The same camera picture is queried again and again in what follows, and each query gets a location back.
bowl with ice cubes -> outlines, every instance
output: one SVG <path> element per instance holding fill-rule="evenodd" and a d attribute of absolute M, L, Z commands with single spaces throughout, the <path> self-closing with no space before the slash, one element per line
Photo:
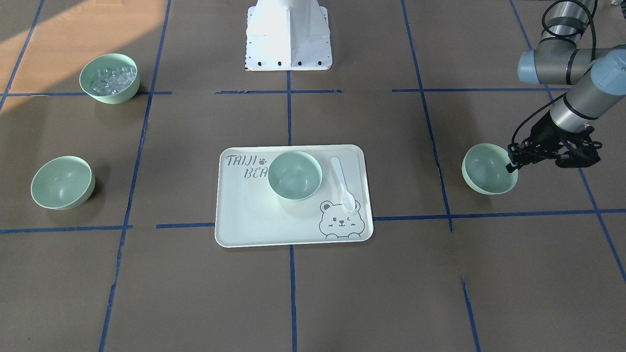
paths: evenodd
<path fill-rule="evenodd" d="M 107 104 L 129 100 L 139 90 L 139 72 L 133 59 L 124 54 L 106 54 L 91 60 L 80 73 L 80 87 L 94 99 Z"/>

blue tape line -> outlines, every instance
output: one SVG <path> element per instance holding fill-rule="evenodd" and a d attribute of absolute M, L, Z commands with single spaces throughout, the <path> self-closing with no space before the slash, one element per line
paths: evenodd
<path fill-rule="evenodd" d="M 0 100 L 0 110 L 2 110 L 2 107 L 4 106 L 4 102 L 6 101 L 6 95 L 9 93 L 9 90 L 11 90 L 11 85 L 13 85 L 15 75 L 18 73 L 19 64 L 22 63 L 22 58 L 24 57 L 24 53 L 26 52 L 26 47 L 28 47 L 28 43 L 30 43 L 31 41 L 35 26 L 37 26 L 37 22 L 39 21 L 39 15 L 41 14 L 43 3 L 44 0 L 41 0 L 39 2 L 39 7 L 37 8 L 35 19 L 33 20 L 33 24 L 31 25 L 31 30 L 28 31 L 28 35 L 26 36 L 26 40 L 24 41 L 24 46 L 22 47 L 22 51 L 19 52 L 18 60 L 15 62 L 15 66 L 13 67 L 13 72 L 11 73 L 11 77 L 9 78 L 9 83 L 7 83 L 6 88 L 4 89 L 3 97 Z"/>
<path fill-rule="evenodd" d="M 292 94 L 329 94 L 329 93 L 343 93 L 344 91 L 339 90 L 292 90 Z"/>
<path fill-rule="evenodd" d="M 294 245 L 289 246 L 289 271 L 291 276 L 291 345 L 292 351 L 298 350 L 298 329 L 295 311 L 295 256 Z"/>
<path fill-rule="evenodd" d="M 510 212 L 510 213 L 485 213 L 485 214 L 453 214 L 454 219 L 474 219 L 484 217 L 524 217 L 524 216 L 547 216 L 547 215 L 580 215 L 595 214 L 595 210 L 555 210 L 545 212 Z"/>
<path fill-rule="evenodd" d="M 411 34 L 411 27 L 409 25 L 409 17 L 406 14 L 406 5 L 404 3 L 404 0 L 401 0 L 401 2 L 402 2 L 402 11 L 404 13 L 404 23 L 406 25 L 406 33 L 409 36 L 409 44 L 411 45 L 411 54 L 413 55 L 413 64 L 415 65 L 415 74 L 418 77 L 419 92 L 422 96 L 422 105 L 424 106 L 424 114 L 426 116 L 426 125 L 428 126 L 428 134 L 430 135 L 431 141 L 433 143 L 434 161 L 435 161 L 435 164 L 437 165 L 437 170 L 439 172 L 439 181 L 441 182 L 441 194 L 443 195 L 443 203 L 446 206 L 446 215 L 448 216 L 448 224 L 450 226 L 450 231 L 453 231 L 454 228 L 452 226 L 452 217 L 450 216 L 450 206 L 448 204 L 448 196 L 446 195 L 446 185 L 443 182 L 443 173 L 441 172 L 441 164 L 439 163 L 439 157 L 437 155 L 437 146 L 434 141 L 433 127 L 431 125 L 430 114 L 428 113 L 428 106 L 426 104 L 426 95 L 424 94 L 424 86 L 422 85 L 422 77 L 419 74 L 418 57 L 415 54 L 415 45 L 413 45 L 413 35 Z"/>
<path fill-rule="evenodd" d="M 287 145 L 293 145 L 291 140 L 291 71 L 287 71 Z"/>
<path fill-rule="evenodd" d="M 447 219 L 447 215 L 413 215 L 413 216 L 379 216 L 374 217 L 374 221 L 402 221 L 402 220 L 433 220 Z"/>
<path fill-rule="evenodd" d="M 286 90 L 220 90 L 215 94 L 285 94 Z"/>
<path fill-rule="evenodd" d="M 292 94 L 329 94 L 329 93 L 343 93 L 341 89 L 337 90 L 292 90 Z M 287 90 L 220 90 L 215 94 L 289 94 Z"/>
<path fill-rule="evenodd" d="M 569 88 L 549 88 L 553 91 L 568 91 Z M 455 91 L 545 91 L 546 88 L 424 88 L 426 92 L 455 92 Z M 417 93 L 419 88 L 392 89 L 393 93 Z"/>
<path fill-rule="evenodd" d="M 517 23 L 520 25 L 521 32 L 524 34 L 524 39 L 526 40 L 526 45 L 528 46 L 528 50 L 532 50 L 533 46 L 530 44 L 530 40 L 528 39 L 528 35 L 526 34 L 526 30 L 524 29 L 524 25 L 521 23 L 520 14 L 517 12 L 517 8 L 515 4 L 513 4 L 513 0 L 509 0 L 511 3 L 511 7 L 513 8 L 513 13 L 515 14 L 515 18 L 517 19 Z"/>
<path fill-rule="evenodd" d="M 607 238 L 608 246 L 611 248 L 611 252 L 613 253 L 613 258 L 615 258 L 615 262 L 617 263 L 617 267 L 622 274 L 622 279 L 624 283 L 626 283 L 626 271 L 624 271 L 624 266 L 622 265 L 622 261 L 620 260 L 620 256 L 617 254 L 617 249 L 613 244 L 613 240 L 611 239 L 611 235 L 608 233 L 607 226 L 604 224 L 604 219 L 602 219 L 602 214 L 598 209 L 598 205 L 595 202 L 595 198 L 593 197 L 593 193 L 591 192 L 591 187 L 589 187 L 589 183 L 587 182 L 587 178 L 582 168 L 578 168 L 580 172 L 580 176 L 583 179 L 583 183 L 585 184 L 585 188 L 587 189 L 587 194 L 589 195 L 589 199 L 591 199 L 591 203 L 593 204 L 593 208 L 595 209 L 595 213 L 600 221 L 600 226 L 602 227 L 602 231 L 604 232 L 604 237 Z"/>
<path fill-rule="evenodd" d="M 504 212 L 504 213 L 477 213 L 477 214 L 450 214 L 453 219 L 480 219 L 488 217 L 533 217 L 533 216 L 559 216 L 559 215 L 584 215 L 584 214 L 621 214 L 626 213 L 626 209 L 600 209 L 600 210 L 548 210 L 543 212 Z M 439 215 L 402 215 L 402 216 L 378 216 L 373 217 L 373 221 L 406 221 L 406 220 L 443 220 L 447 219 L 446 214 Z M 177 229 L 185 227 L 215 227 L 214 222 L 189 222 L 177 224 L 157 224 L 157 229 Z"/>
<path fill-rule="evenodd" d="M 124 226 L 76 226 L 76 227 L 38 227 L 32 229 L 0 229 L 0 234 L 31 234 L 34 232 L 74 232 L 95 230 L 122 230 Z"/>
<path fill-rule="evenodd" d="M 172 6 L 172 0 L 167 1 L 167 8 L 165 10 L 165 20 L 163 21 L 163 29 L 161 31 L 161 41 L 159 43 L 158 52 L 156 53 L 156 61 L 155 61 L 155 69 L 152 74 L 152 84 L 150 85 L 150 94 L 148 95 L 148 104 L 146 106 L 146 113 L 143 117 L 143 126 L 141 128 L 141 137 L 139 139 L 139 147 L 137 149 L 137 158 L 135 160 L 135 169 L 133 171 L 133 180 L 130 184 L 130 191 L 128 193 L 128 207 L 126 208 L 126 215 L 124 216 L 124 228 L 121 231 L 120 236 L 120 246 L 118 248 L 117 260 L 115 263 L 115 280 L 113 281 L 113 285 L 111 285 L 111 292 L 109 293 L 109 301 L 106 307 L 106 316 L 105 323 L 102 328 L 102 336 L 100 338 L 100 347 L 98 348 L 99 352 L 104 352 L 105 344 L 106 344 L 106 335 L 109 330 L 109 322 L 111 319 L 111 310 L 113 309 L 113 301 L 115 299 L 115 290 L 117 287 L 118 278 L 120 276 L 120 264 L 121 264 L 121 255 L 122 248 L 124 247 L 124 242 L 126 241 L 126 231 L 128 227 L 128 221 L 130 218 L 130 210 L 133 205 L 133 194 L 135 193 L 135 185 L 137 183 L 137 174 L 139 172 L 139 164 L 141 162 L 141 152 L 143 150 L 143 142 L 146 138 L 146 127 L 148 126 L 148 117 L 150 116 L 150 108 L 152 105 L 152 97 L 155 91 L 155 85 L 157 84 L 157 74 L 158 67 L 161 60 L 161 52 L 163 51 L 163 42 L 165 41 L 165 31 L 167 30 L 167 22 L 170 17 L 170 8 Z"/>
<path fill-rule="evenodd" d="M 626 213 L 626 209 L 600 209 L 600 214 Z"/>
<path fill-rule="evenodd" d="M 474 345 L 476 346 L 476 352 L 480 352 L 480 341 L 478 339 L 478 330 L 476 329 L 476 321 L 474 320 L 474 312 L 471 308 L 470 294 L 468 292 L 467 282 L 465 281 L 465 275 L 463 275 L 463 294 L 465 295 L 465 305 L 468 308 L 469 324 L 471 325 L 471 334 L 474 336 Z"/>
<path fill-rule="evenodd" d="M 550 98 L 550 101 L 554 100 L 554 96 L 552 96 L 552 91 L 550 90 L 550 87 L 548 87 L 548 85 L 543 85 L 543 90 L 545 90 L 546 93 L 548 93 L 548 97 Z"/>
<path fill-rule="evenodd" d="M 214 222 L 192 222 L 188 224 L 158 224 L 157 229 L 181 229 L 185 227 L 215 227 Z"/>
<path fill-rule="evenodd" d="M 138 91 L 137 95 L 149 95 L 149 91 Z M 156 91 L 153 93 L 154 95 L 172 95 L 172 91 Z M 38 96 L 38 95 L 46 95 L 46 96 L 87 96 L 88 94 L 83 91 L 71 91 L 71 92 L 62 92 L 62 93 L 7 93 L 6 96 Z"/>

bear illustration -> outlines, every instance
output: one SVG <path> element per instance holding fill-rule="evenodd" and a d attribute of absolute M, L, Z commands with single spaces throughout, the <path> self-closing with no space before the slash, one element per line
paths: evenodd
<path fill-rule="evenodd" d="M 320 206 L 322 220 L 319 222 L 319 230 L 328 236 L 337 238 L 350 238 L 351 235 L 361 236 L 365 230 L 365 222 L 359 211 L 361 204 L 356 202 L 356 210 L 349 212 L 342 204 L 333 204 L 330 200 L 323 201 Z"/>

bowl rim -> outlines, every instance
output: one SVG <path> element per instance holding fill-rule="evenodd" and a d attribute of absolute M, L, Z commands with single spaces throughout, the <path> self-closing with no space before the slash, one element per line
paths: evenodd
<path fill-rule="evenodd" d="M 270 185 L 270 188 L 272 189 L 272 191 L 274 192 L 274 194 L 278 195 L 279 197 L 283 198 L 283 199 L 287 199 L 287 200 L 305 200 L 308 199 L 309 197 L 313 196 L 318 190 L 319 187 L 322 186 L 322 181 L 324 179 L 324 173 L 322 170 L 322 165 L 320 165 L 319 160 L 317 158 L 315 158 L 313 155 L 311 155 L 310 153 L 304 152 L 302 150 L 288 150 L 286 152 L 282 152 L 280 153 L 278 156 L 276 156 L 272 162 L 270 163 L 269 167 L 267 168 L 267 174 L 269 175 L 269 170 L 271 170 L 272 165 L 274 164 L 274 162 L 280 158 L 281 156 L 285 155 L 285 154 L 298 154 L 298 155 L 303 155 L 306 157 L 306 159 L 308 161 L 311 162 L 311 164 L 313 164 L 316 169 L 317 169 L 317 173 L 319 174 L 319 183 L 317 184 L 317 187 L 315 188 L 315 190 L 313 190 L 309 195 L 307 195 L 306 197 L 302 197 L 302 198 L 288 198 L 285 197 L 284 195 L 278 193 L 274 187 L 272 186 L 272 182 L 270 182 L 270 177 L 267 177 L 267 183 Z"/>
<path fill-rule="evenodd" d="M 85 72 L 85 69 L 87 69 L 87 67 L 89 67 L 89 65 L 91 65 L 94 61 L 96 61 L 96 60 L 98 60 L 98 59 L 101 59 L 101 58 L 104 58 L 104 57 L 107 57 L 107 56 L 124 56 L 124 57 L 128 58 L 128 59 L 129 59 L 129 60 L 133 63 L 133 66 L 134 66 L 134 67 L 135 67 L 135 69 L 137 70 L 137 76 L 135 77 L 135 79 L 133 79 L 133 81 L 130 83 L 130 85 L 128 85 L 128 88 L 124 89 L 123 91 L 119 91 L 119 92 L 117 92 L 117 93 L 115 93 L 115 94 L 112 94 L 112 95 L 95 95 L 95 94 L 92 94 L 92 93 L 88 92 L 88 90 L 86 90 L 86 89 L 83 87 L 83 84 L 81 83 L 81 82 L 82 82 L 82 78 L 83 78 L 83 73 Z M 91 60 L 90 60 L 87 64 L 85 64 L 85 65 L 83 66 L 83 69 L 80 71 L 80 74 L 78 75 L 78 85 L 80 85 L 80 88 L 83 90 L 83 92 L 87 93 L 88 95 L 90 95 L 90 96 L 92 96 L 92 97 L 96 97 L 96 96 L 97 96 L 97 97 L 102 97 L 102 96 L 104 96 L 104 97 L 109 97 L 109 96 L 118 96 L 118 95 L 120 95 L 120 94 L 124 93 L 127 89 L 129 89 L 129 88 L 130 88 L 130 86 L 131 86 L 131 85 L 132 85 L 132 84 L 133 84 L 133 83 L 137 80 L 138 75 L 139 75 L 139 72 L 138 72 L 138 71 L 139 71 L 139 67 L 137 67 L 137 63 L 135 62 L 135 60 L 133 60 L 133 58 L 131 58 L 130 56 L 128 56 L 128 55 L 126 55 L 126 54 L 122 54 L 122 53 L 108 53 L 108 54 L 102 54 L 102 55 L 100 55 L 100 56 L 98 56 L 98 57 L 95 57 L 95 58 L 91 59 Z"/>
<path fill-rule="evenodd" d="M 506 155 L 507 158 L 508 158 L 508 152 L 506 151 L 506 149 L 502 148 L 501 146 L 499 146 L 497 144 L 493 144 L 493 143 L 479 143 L 479 144 L 473 145 L 465 153 L 465 156 L 463 157 L 463 163 L 461 164 L 461 173 L 463 174 L 463 179 L 465 180 L 465 183 L 467 183 L 470 188 L 472 188 L 473 190 L 477 191 L 478 193 L 486 194 L 486 195 L 505 194 L 507 192 L 510 192 L 513 188 L 515 188 L 515 185 L 517 184 L 517 181 L 519 179 L 519 173 L 518 173 L 517 170 L 513 171 L 512 173 L 510 173 L 511 179 L 512 179 L 511 187 L 509 187 L 507 190 L 502 191 L 502 192 L 490 192 L 488 190 L 483 189 L 482 187 L 479 187 L 477 184 L 474 183 L 474 181 L 471 179 L 470 175 L 467 173 L 467 170 L 465 169 L 465 160 L 467 159 L 467 156 L 470 153 L 470 151 L 472 151 L 472 149 L 474 149 L 476 147 L 489 147 L 491 150 L 495 151 L 498 154 L 498 156 L 504 157 Z"/>
<path fill-rule="evenodd" d="M 33 185 L 34 185 L 35 180 L 37 179 L 37 176 L 39 176 L 39 175 L 40 175 L 41 171 L 42 171 L 42 170 L 44 170 L 44 169 L 46 168 L 46 166 L 48 166 L 49 164 L 51 164 L 51 163 L 53 163 L 53 162 L 55 162 L 55 161 L 57 161 L 57 160 L 61 160 L 61 159 L 63 159 L 63 160 L 74 160 L 74 161 L 80 162 L 80 163 L 82 163 L 83 165 L 87 166 L 87 169 L 89 170 L 89 177 L 90 177 L 90 181 L 87 183 L 87 185 L 86 185 L 85 189 L 81 192 L 81 195 L 80 195 L 78 198 L 76 198 L 76 199 L 72 200 L 70 203 L 67 203 L 67 204 L 61 205 L 61 206 L 59 206 L 59 207 L 50 207 L 50 206 L 48 206 L 48 205 L 44 205 L 44 204 L 40 203 L 40 202 L 37 200 L 37 198 L 35 197 L 35 194 L 33 193 Z M 37 170 L 37 172 L 36 172 L 36 173 L 35 173 L 35 175 L 33 176 L 33 180 L 31 181 L 31 197 L 33 198 L 33 200 L 35 201 L 35 203 L 37 203 L 40 207 L 44 207 L 44 208 L 46 208 L 46 209 L 53 209 L 53 210 L 63 209 L 63 208 L 65 208 L 65 207 L 69 207 L 69 206 L 71 206 L 72 204 L 76 203 L 76 202 L 77 202 L 77 201 L 79 201 L 81 198 L 83 198 L 83 197 L 85 196 L 85 193 L 87 193 L 87 191 L 89 191 L 89 188 L 90 188 L 91 183 L 92 183 L 92 181 L 93 181 L 93 180 L 94 180 L 94 177 L 93 177 L 93 171 L 92 171 L 91 166 L 89 165 L 89 163 L 87 163 L 87 162 L 86 162 L 85 160 L 83 160 L 82 158 L 75 157 L 74 155 L 63 155 L 62 157 L 57 157 L 57 158 L 54 158 L 54 159 L 52 159 L 52 160 L 48 161 L 47 163 L 43 164 L 43 166 L 42 166 L 42 167 L 40 167 L 40 168 L 39 168 L 39 170 Z"/>

black cable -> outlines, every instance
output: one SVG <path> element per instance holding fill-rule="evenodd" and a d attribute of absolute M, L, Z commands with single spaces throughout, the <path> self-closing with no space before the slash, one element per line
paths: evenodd
<path fill-rule="evenodd" d="M 524 125 L 526 125 L 526 122 L 530 121 L 533 117 L 535 117 L 538 113 L 542 112 L 545 108 L 547 108 L 551 104 L 554 104 L 554 102 L 556 102 L 557 100 L 563 98 L 564 95 L 565 95 L 565 93 L 563 93 L 563 94 L 559 95 L 558 97 L 552 99 L 549 103 L 547 103 L 546 105 L 543 105 L 541 108 L 539 108 L 539 110 L 537 110 L 534 113 L 532 113 L 529 117 L 526 118 L 526 120 L 522 121 L 522 123 L 519 126 L 517 126 L 517 128 L 515 129 L 515 132 L 513 132 L 513 136 L 511 137 L 511 144 L 517 150 L 519 150 L 522 153 L 532 155 L 534 157 L 540 157 L 540 158 L 544 158 L 544 159 L 556 159 L 556 157 L 554 157 L 553 155 L 550 155 L 550 156 L 539 155 L 539 154 L 536 154 L 536 153 L 533 153 L 533 152 L 529 152 L 528 150 L 524 150 L 522 148 L 518 148 L 517 147 L 517 143 L 515 143 L 515 137 L 517 137 L 517 133 L 521 130 L 521 128 L 524 127 Z"/>
<path fill-rule="evenodd" d="M 568 35 L 556 34 L 553 31 L 551 31 L 550 28 L 548 28 L 548 25 L 546 24 L 546 16 L 548 15 L 548 13 L 550 12 L 552 8 L 554 8 L 557 4 L 560 4 L 560 3 L 574 3 L 585 11 L 585 14 L 587 15 L 587 18 L 589 20 L 587 25 L 591 27 L 591 36 L 592 36 L 591 61 L 595 60 L 596 37 L 595 37 L 595 25 L 593 23 L 593 17 L 595 15 L 596 9 L 598 8 L 598 0 L 595 0 L 594 2 L 593 12 L 589 11 L 589 8 L 587 8 L 583 3 L 581 3 L 578 0 L 556 0 L 554 3 L 548 6 L 546 11 L 543 13 L 543 16 L 541 17 L 541 26 L 543 26 L 543 30 L 550 33 L 556 38 L 567 39 L 571 36 L 581 34 L 581 32 L 576 31 Z"/>

